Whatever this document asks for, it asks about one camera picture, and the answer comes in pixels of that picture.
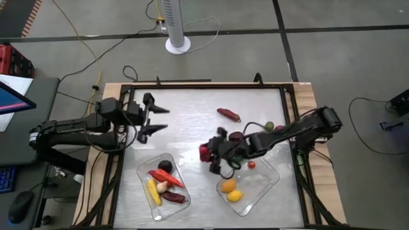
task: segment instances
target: computer monitor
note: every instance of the computer monitor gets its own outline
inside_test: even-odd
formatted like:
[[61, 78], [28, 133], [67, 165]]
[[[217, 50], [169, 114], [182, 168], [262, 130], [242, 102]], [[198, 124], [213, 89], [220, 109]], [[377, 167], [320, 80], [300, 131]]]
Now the computer monitor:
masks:
[[0, 82], [0, 115], [35, 109], [37, 105], [14, 89]]

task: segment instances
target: yellow lemon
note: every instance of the yellow lemon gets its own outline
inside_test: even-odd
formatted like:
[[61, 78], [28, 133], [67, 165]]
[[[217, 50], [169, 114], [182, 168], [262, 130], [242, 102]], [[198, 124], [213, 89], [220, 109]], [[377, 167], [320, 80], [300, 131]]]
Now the yellow lemon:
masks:
[[237, 202], [243, 196], [243, 193], [239, 190], [234, 190], [228, 194], [228, 201], [230, 202]]

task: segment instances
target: red box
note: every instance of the red box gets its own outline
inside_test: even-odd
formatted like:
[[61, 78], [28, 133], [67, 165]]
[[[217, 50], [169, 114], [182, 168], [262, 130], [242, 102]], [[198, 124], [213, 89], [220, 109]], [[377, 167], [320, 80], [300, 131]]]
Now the red box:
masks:
[[34, 66], [11, 45], [0, 45], [0, 74], [34, 77]]

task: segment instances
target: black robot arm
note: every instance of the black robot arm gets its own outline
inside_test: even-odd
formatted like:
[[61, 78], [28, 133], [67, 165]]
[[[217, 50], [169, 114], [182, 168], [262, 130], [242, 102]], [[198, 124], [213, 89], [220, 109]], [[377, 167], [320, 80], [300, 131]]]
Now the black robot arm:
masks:
[[330, 139], [332, 134], [338, 132], [341, 126], [341, 120], [332, 108], [321, 107], [279, 130], [245, 135], [239, 141], [227, 140], [226, 132], [219, 134], [207, 143], [209, 153], [212, 154], [211, 157], [207, 158], [212, 162], [210, 172], [220, 174], [221, 159], [227, 160], [231, 166], [231, 161], [235, 157], [244, 159], [262, 157], [276, 144], [292, 137], [295, 138], [298, 149], [311, 150], [317, 138]]
[[85, 162], [70, 157], [52, 147], [57, 144], [72, 144], [82, 146], [97, 146], [101, 150], [115, 154], [125, 148], [118, 141], [117, 132], [109, 132], [111, 124], [116, 130], [122, 125], [140, 126], [137, 140], [146, 144], [147, 136], [166, 128], [167, 125], [151, 125], [149, 113], [168, 113], [169, 111], [155, 105], [155, 99], [150, 93], [143, 97], [145, 108], [136, 102], [129, 102], [128, 109], [123, 110], [121, 102], [115, 98], [107, 98], [95, 105], [95, 113], [85, 118], [64, 121], [46, 121], [30, 131], [30, 146], [36, 150], [38, 159], [49, 162], [57, 167], [68, 169], [76, 174], [84, 174]]

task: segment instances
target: plastic tray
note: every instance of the plastic tray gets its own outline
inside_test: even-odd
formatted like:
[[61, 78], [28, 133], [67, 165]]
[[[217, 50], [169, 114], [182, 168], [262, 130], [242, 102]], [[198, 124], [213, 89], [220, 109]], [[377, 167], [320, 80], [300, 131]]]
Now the plastic tray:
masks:
[[236, 180], [236, 190], [243, 192], [243, 197], [235, 202], [229, 202], [227, 194], [221, 191], [221, 185], [225, 180], [217, 184], [217, 192], [230, 207], [239, 215], [246, 216], [257, 202], [272, 188], [279, 180], [279, 173], [264, 158], [253, 160], [256, 167], [249, 169], [247, 161], [242, 162], [242, 169], [235, 171], [233, 178]]
[[171, 215], [184, 210], [185, 208], [187, 208], [190, 205], [190, 196], [189, 193], [187, 192], [186, 187], [185, 188], [180, 188], [177, 186], [173, 186], [172, 188], [169, 189], [170, 192], [174, 192], [174, 193], [178, 193], [181, 195], [184, 195], [186, 197], [186, 200], [183, 204], [178, 204], [178, 203], [174, 203], [174, 202], [170, 202], [167, 201], [163, 198], [161, 198], [162, 200], [162, 205], [161, 206], [157, 206], [155, 201], [153, 200], [149, 190], [148, 190], [148, 180], [152, 179], [152, 176], [150, 174], [148, 174], [148, 171], [150, 170], [157, 170], [158, 169], [158, 164], [159, 162], [161, 162], [162, 160], [168, 160], [170, 162], [172, 162], [173, 165], [173, 171], [171, 173], [171, 175], [173, 177], [175, 177], [176, 179], [178, 179], [180, 182], [182, 182], [183, 184], [185, 184], [183, 182], [183, 179], [181, 178], [180, 172], [173, 160], [172, 155], [168, 154], [168, 153], [163, 153], [157, 157], [154, 157], [150, 160], [147, 160], [145, 163], [142, 163], [141, 165], [138, 166], [138, 168], [136, 169], [136, 173], [139, 177], [139, 179], [141, 179], [142, 182], [142, 186], [143, 189], [145, 191], [145, 195], [146, 198], [148, 199], [149, 202], [149, 206], [151, 208], [151, 212], [152, 212], [152, 217], [154, 220], [156, 221], [161, 221], [166, 219], [167, 217], [170, 217]]

